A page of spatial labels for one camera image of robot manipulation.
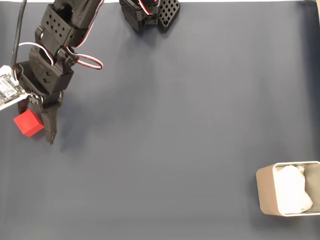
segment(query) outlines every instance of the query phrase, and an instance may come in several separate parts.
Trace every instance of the white tissue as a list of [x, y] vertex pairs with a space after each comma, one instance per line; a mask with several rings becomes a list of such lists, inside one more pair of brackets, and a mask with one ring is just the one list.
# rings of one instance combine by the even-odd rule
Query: white tissue
[[300, 214], [311, 209], [313, 202], [306, 193], [304, 166], [276, 167], [274, 184], [278, 209], [282, 214]]

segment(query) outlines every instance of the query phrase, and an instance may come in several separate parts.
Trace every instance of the black plastic bracket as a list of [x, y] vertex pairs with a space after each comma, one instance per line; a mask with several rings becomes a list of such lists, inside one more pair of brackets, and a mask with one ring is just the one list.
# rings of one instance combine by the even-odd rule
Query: black plastic bracket
[[143, 0], [147, 15], [138, 0], [120, 0], [125, 20], [137, 31], [141, 32], [147, 25], [158, 25], [164, 32], [168, 31], [180, 11], [178, 0]]

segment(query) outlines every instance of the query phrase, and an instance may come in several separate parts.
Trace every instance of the dark blue surface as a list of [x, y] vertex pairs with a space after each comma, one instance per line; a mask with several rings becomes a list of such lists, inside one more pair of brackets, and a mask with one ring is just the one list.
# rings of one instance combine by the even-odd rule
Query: dark blue surface
[[[46, 4], [28, 4], [33, 41]], [[0, 3], [0, 64], [19, 4]], [[55, 144], [0, 112], [1, 240], [318, 240], [320, 218], [259, 209], [255, 173], [319, 160], [313, 2], [183, 3], [137, 35], [105, 4], [77, 52]], [[21, 61], [28, 47], [19, 49]]]

